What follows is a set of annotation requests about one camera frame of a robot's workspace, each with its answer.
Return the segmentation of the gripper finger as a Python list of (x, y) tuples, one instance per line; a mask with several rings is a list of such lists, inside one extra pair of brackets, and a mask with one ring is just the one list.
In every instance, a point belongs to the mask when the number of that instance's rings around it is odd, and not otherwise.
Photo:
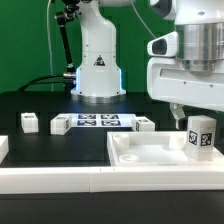
[(171, 103), (170, 110), (175, 119), (176, 128), (184, 129), (185, 128), (185, 113), (183, 110), (183, 105), (177, 104), (177, 103)]

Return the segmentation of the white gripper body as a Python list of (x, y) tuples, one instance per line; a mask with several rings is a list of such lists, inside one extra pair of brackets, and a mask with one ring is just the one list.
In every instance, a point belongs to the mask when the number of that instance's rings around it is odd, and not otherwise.
[(176, 59), (152, 58), (147, 91), (155, 100), (224, 112), (224, 61), (213, 72), (192, 72)]

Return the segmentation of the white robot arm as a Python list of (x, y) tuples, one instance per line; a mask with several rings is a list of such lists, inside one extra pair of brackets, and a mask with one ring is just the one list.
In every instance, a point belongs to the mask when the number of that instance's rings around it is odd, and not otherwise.
[[(126, 94), (116, 64), (116, 28), (99, 12), (134, 0), (92, 0), (79, 4), (82, 63), (77, 69), (74, 99), (111, 103)], [(150, 41), (147, 91), (165, 101), (177, 120), (183, 107), (224, 112), (224, 0), (148, 0), (175, 30)]]

